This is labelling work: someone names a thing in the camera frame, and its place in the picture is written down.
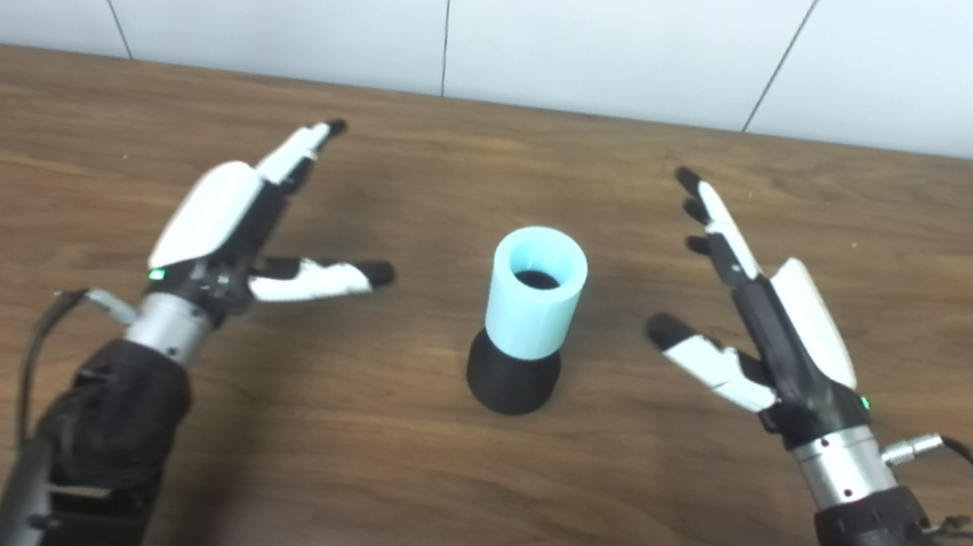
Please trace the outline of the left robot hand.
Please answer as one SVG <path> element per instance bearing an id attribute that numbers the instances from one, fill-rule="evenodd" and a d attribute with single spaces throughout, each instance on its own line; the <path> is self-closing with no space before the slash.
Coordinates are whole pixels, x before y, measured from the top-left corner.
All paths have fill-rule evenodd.
<path id="1" fill-rule="evenodd" d="M 342 118 L 301 126 L 255 164 L 232 160 L 201 176 L 152 247 L 146 293 L 179 298 L 215 330 L 252 302 L 330 300 L 392 284 L 396 270 L 385 260 L 263 253 L 321 150 L 347 126 Z"/>

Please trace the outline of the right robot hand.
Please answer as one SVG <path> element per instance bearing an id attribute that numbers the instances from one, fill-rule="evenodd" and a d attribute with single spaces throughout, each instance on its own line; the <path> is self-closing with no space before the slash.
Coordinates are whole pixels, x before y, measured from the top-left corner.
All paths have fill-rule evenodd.
<path id="1" fill-rule="evenodd" d="M 787 259 L 767 275 L 714 187 L 687 167 L 675 176 L 689 194 L 684 211 L 704 228 L 686 246 L 729 288 L 758 353 L 718 344 L 666 313 L 646 322 L 650 343 L 710 392 L 759 416 L 786 450 L 869 425 L 850 354 L 804 263 Z"/>

